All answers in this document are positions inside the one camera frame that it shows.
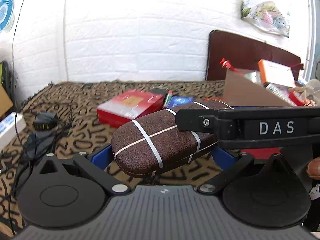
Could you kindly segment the person's fingertip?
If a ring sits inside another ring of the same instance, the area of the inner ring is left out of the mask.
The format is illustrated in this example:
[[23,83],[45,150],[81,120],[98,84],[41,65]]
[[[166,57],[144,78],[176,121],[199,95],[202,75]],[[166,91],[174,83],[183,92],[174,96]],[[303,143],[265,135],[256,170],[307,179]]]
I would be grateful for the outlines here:
[[320,157],[313,159],[306,170],[310,178],[320,180]]

